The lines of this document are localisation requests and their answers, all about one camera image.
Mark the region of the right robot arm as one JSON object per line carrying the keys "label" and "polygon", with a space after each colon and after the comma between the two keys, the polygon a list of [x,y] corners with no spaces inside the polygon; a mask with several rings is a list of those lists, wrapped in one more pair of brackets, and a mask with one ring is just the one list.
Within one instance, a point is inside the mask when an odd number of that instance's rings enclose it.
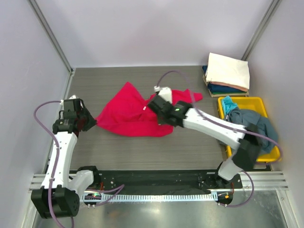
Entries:
{"label": "right robot arm", "polygon": [[261,142],[255,125],[245,127],[229,123],[206,114],[190,103],[179,101],[173,105],[159,95],[155,95],[148,103],[148,107],[161,123],[207,134],[235,150],[233,155],[218,166],[214,176],[214,182],[218,187],[227,187],[236,174],[254,167],[261,151]]}

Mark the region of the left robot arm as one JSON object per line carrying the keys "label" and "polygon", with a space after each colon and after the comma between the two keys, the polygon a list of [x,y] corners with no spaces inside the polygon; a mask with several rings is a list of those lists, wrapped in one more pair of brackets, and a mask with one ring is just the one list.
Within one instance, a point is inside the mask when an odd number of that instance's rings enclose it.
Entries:
{"label": "left robot arm", "polygon": [[96,190],[101,177],[96,166],[80,167],[70,177],[70,165],[79,134],[96,125],[96,120],[85,107],[84,101],[73,95],[59,101],[62,106],[52,130],[52,153],[44,180],[39,189],[33,190],[31,200],[43,219],[75,217],[80,198],[89,188]]}

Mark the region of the pink t shirt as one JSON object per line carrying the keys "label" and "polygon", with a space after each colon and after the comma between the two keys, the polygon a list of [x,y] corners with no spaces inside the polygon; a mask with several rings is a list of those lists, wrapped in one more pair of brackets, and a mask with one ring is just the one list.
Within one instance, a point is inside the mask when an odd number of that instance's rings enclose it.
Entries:
{"label": "pink t shirt", "polygon": [[97,126],[128,137],[163,137],[173,132],[173,126],[159,125],[156,114],[147,107],[155,95],[144,99],[127,82],[96,117]]}

